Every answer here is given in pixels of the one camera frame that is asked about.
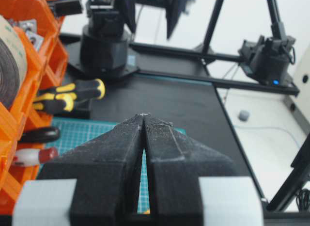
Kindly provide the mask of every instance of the black tool handle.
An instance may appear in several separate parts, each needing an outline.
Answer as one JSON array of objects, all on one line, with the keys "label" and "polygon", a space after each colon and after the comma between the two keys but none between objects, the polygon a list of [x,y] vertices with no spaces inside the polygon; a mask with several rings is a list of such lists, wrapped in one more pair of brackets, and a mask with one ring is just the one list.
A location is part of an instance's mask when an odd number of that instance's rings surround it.
[{"label": "black tool handle", "polygon": [[60,87],[41,90],[40,94],[69,94],[74,101],[86,101],[89,99],[102,99],[105,95],[105,85],[102,80],[91,81],[77,80]]},{"label": "black tool handle", "polygon": [[25,132],[19,142],[22,143],[49,143],[60,138],[60,130],[57,127],[44,127]]}]

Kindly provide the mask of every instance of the cutting mat grid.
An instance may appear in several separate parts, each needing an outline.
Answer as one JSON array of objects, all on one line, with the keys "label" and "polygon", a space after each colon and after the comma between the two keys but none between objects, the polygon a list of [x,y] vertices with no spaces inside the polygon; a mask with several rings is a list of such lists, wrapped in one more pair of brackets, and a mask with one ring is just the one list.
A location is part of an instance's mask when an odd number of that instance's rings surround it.
[{"label": "cutting mat grid", "polygon": [[[61,138],[55,142],[48,143],[46,147],[54,146],[58,149],[59,154],[62,155],[70,149],[112,130],[117,123],[54,117],[52,125],[61,130]],[[149,209],[146,156],[145,152],[143,152],[138,213],[144,213]]]}]

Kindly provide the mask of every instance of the screwdriver handle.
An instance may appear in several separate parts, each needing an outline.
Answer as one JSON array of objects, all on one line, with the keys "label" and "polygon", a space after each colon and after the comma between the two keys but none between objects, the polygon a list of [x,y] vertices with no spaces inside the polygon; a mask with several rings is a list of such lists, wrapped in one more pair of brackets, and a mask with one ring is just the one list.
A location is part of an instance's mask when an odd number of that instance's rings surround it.
[{"label": "screwdriver handle", "polygon": [[44,127],[30,130],[21,136],[21,143],[50,143],[60,138],[60,130],[57,127]]},{"label": "screwdriver handle", "polygon": [[67,84],[60,87],[49,88],[40,93],[51,94],[69,94],[74,101],[85,101],[92,98],[102,99],[105,95],[106,89],[102,80],[95,79],[91,81],[77,80],[74,83]]},{"label": "screwdriver handle", "polygon": [[35,110],[44,111],[48,114],[61,112],[71,112],[74,102],[69,94],[50,94],[46,93],[34,99],[33,107]]}]

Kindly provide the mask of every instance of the robotic arm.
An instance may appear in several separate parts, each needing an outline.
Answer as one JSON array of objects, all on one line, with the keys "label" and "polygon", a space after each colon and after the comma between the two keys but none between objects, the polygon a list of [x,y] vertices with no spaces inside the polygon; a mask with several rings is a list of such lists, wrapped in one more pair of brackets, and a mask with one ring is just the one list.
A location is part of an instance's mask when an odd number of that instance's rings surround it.
[{"label": "robotic arm", "polygon": [[131,64],[128,53],[129,35],[126,24],[136,32],[135,3],[166,9],[167,38],[170,38],[182,12],[191,0],[88,0],[86,3],[89,24],[83,28],[78,68],[87,76],[104,80],[122,78],[138,70],[136,56]]}]

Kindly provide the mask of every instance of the cable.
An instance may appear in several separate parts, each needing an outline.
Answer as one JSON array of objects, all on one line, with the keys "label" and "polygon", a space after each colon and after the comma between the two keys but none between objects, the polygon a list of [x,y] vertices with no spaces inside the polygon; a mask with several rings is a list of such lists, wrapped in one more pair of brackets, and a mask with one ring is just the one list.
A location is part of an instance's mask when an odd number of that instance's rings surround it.
[{"label": "cable", "polygon": [[[138,25],[139,25],[140,16],[141,16],[141,12],[142,12],[143,8],[144,8],[144,4],[141,5],[141,7],[139,9],[139,12],[138,12],[137,23],[136,23],[136,32],[137,32],[137,28],[138,28]],[[131,42],[133,42],[135,39],[136,39],[136,34],[135,33],[131,34]]]},{"label": "cable", "polygon": [[299,145],[297,139],[293,136],[292,133],[290,133],[286,129],[279,128],[279,127],[243,127],[243,126],[238,126],[238,125],[234,125],[234,127],[235,128],[239,128],[239,129],[252,129],[252,130],[266,130],[266,129],[280,130],[280,131],[283,131],[283,132],[287,133],[292,138],[292,140],[294,140],[297,148],[300,149],[300,145]]},{"label": "cable", "polygon": [[225,79],[225,77],[232,71],[232,69],[237,65],[237,63],[234,63],[229,69],[228,71],[225,73],[225,75],[222,77],[222,79]]},{"label": "cable", "polygon": [[296,54],[295,54],[295,48],[292,47],[292,50],[293,50],[293,59],[290,55],[290,53],[287,51],[287,49],[282,45],[282,50],[284,51],[285,55],[287,56],[287,58],[289,59],[290,63],[292,65],[294,65],[296,63]]},{"label": "cable", "polygon": [[296,204],[299,211],[308,211],[310,209],[310,190],[302,189],[296,195]]},{"label": "cable", "polygon": [[[234,78],[234,77],[235,77],[235,75],[237,74],[238,69],[239,69],[239,65],[237,66],[237,68],[236,68],[235,72],[233,73],[231,80],[233,80],[233,78]],[[227,97],[228,97],[229,90],[230,90],[230,89],[228,89],[228,90],[226,91],[226,95],[225,95],[225,97],[224,97],[224,105],[226,104],[226,101],[227,101]]]},{"label": "cable", "polygon": [[156,42],[157,42],[159,27],[160,27],[161,18],[162,18],[162,13],[163,13],[163,10],[161,9],[160,13],[159,13],[159,19],[158,19],[157,28],[156,28],[155,37],[154,37],[154,44],[156,44]]}]

